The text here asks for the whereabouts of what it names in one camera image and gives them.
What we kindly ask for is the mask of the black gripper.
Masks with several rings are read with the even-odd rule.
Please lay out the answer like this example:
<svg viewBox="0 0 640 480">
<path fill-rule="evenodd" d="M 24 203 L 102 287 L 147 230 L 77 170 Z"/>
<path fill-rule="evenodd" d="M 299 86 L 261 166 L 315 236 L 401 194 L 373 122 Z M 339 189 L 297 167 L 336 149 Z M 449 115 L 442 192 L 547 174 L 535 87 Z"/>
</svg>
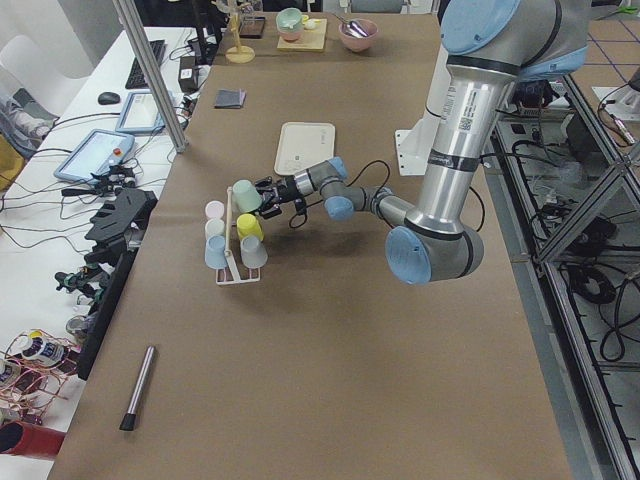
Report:
<svg viewBox="0 0 640 480">
<path fill-rule="evenodd" d="M 271 176 L 267 176 L 257 180 L 254 186 L 261 193 L 262 200 L 257 214 L 264 219 L 281 215 L 280 204 L 292 202 L 299 197 L 294 177 L 283 177 L 276 181 Z"/>
</svg>

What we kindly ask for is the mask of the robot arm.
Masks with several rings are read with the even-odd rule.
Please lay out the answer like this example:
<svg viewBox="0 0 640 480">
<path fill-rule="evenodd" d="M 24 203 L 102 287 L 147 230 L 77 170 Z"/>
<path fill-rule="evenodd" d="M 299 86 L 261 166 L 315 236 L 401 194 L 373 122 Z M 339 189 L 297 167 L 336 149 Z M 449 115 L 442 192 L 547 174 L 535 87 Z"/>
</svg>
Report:
<svg viewBox="0 0 640 480">
<path fill-rule="evenodd" d="M 347 220 L 369 211 L 391 230 L 385 254 L 392 273 L 407 284 L 426 284 L 472 273 L 484 245 L 460 214 L 497 110 L 523 81 L 554 79 L 578 70 L 587 52 L 588 1 L 449 1 L 439 9 L 441 44 L 450 75 L 443 111 L 417 203 L 385 187 L 352 187 L 334 157 L 256 188 L 263 218 L 318 193 L 328 216 Z"/>
</svg>

